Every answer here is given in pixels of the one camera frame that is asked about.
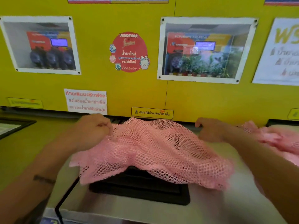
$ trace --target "tattoo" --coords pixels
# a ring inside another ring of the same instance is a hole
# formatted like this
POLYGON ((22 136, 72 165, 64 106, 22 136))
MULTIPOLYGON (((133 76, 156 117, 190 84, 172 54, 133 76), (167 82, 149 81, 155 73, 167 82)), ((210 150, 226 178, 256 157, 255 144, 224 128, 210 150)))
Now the tattoo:
POLYGON ((39 224, 43 217, 43 212, 46 208, 50 195, 40 202, 32 211, 25 217, 19 218, 14 224, 39 224))
POLYGON ((48 183, 48 184, 55 184, 55 180, 51 180, 51 179, 48 179, 48 178, 44 178, 42 176, 39 176, 39 175, 35 175, 33 177, 33 180, 34 181, 40 181, 40 182, 45 182, 45 183, 48 183))

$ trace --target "red circular sticker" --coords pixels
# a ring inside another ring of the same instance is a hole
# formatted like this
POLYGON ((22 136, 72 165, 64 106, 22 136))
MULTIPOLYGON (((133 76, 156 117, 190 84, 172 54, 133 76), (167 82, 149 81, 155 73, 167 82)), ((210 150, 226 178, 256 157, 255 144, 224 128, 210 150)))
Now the red circular sticker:
POLYGON ((139 34, 124 32, 119 34, 109 48, 110 62, 115 69, 125 72, 135 72, 140 69, 147 70, 150 60, 147 55, 147 46, 139 34))

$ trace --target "white paper poster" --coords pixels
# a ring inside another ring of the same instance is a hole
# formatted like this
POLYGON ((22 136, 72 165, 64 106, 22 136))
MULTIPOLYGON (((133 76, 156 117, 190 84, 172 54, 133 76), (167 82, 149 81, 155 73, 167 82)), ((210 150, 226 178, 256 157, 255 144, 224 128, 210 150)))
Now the white paper poster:
POLYGON ((299 85, 299 18, 276 18, 253 83, 299 85))
POLYGON ((69 112, 107 115, 106 91, 64 89, 69 112))

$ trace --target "cartoon character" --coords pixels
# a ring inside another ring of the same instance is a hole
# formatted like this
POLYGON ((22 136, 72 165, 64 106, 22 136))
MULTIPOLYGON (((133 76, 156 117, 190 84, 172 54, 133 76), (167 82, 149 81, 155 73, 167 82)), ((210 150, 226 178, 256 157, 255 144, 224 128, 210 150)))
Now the cartoon character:
POLYGON ((115 69, 118 71, 121 70, 121 64, 115 64, 115 69))
POLYGON ((114 55, 111 55, 111 56, 109 57, 109 60, 110 60, 111 63, 115 63, 116 58, 115 58, 114 55))
POLYGON ((109 50, 111 53, 115 53, 116 52, 116 47, 114 44, 111 44, 110 47, 109 47, 109 50))
POLYGON ((150 60, 147 56, 140 57, 140 66, 142 70, 147 70, 150 65, 150 60))

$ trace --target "forearm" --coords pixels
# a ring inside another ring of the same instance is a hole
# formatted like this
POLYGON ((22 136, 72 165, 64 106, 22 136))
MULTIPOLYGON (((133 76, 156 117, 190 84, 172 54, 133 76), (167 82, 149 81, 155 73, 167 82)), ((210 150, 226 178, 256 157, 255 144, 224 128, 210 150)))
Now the forearm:
POLYGON ((70 155, 60 146, 46 145, 26 170, 0 193, 0 217, 4 223, 23 224, 43 214, 58 172, 70 155))
POLYGON ((238 151, 285 220, 299 223, 299 168, 238 128, 230 128, 224 139, 238 151))

